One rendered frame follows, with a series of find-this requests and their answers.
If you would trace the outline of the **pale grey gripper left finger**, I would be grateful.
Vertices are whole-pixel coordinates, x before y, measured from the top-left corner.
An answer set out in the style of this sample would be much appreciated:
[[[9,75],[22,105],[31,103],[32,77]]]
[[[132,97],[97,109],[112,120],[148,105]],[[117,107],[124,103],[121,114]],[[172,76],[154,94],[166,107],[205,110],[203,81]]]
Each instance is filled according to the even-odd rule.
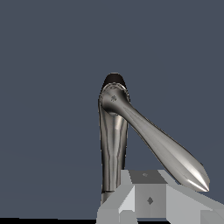
[[[121,170],[121,184],[99,207],[96,224],[137,224],[135,185],[128,170]]]

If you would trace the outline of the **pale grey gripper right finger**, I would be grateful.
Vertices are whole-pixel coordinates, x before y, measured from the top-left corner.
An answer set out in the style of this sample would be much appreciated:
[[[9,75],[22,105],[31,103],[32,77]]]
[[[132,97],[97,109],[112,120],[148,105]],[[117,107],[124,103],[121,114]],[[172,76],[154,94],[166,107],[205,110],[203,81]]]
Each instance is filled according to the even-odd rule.
[[[166,185],[166,219],[171,224],[224,224],[224,205],[178,185],[164,170],[158,171]]]

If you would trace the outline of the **grey square faucet block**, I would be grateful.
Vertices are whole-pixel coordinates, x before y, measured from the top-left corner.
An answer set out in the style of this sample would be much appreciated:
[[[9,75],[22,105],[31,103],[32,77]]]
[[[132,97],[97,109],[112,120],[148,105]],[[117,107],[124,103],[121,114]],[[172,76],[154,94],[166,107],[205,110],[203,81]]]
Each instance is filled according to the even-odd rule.
[[[129,171],[135,186],[135,212],[137,218],[166,217],[166,184],[157,170]]]

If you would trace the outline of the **chrome faucet spout body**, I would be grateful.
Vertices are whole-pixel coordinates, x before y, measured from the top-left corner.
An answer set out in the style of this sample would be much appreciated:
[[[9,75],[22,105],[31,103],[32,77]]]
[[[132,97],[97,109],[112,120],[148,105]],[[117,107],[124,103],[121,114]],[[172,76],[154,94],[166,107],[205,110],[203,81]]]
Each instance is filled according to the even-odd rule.
[[[98,99],[101,139],[102,186],[101,204],[121,184],[121,170],[125,167],[128,122],[117,114],[109,114]]]

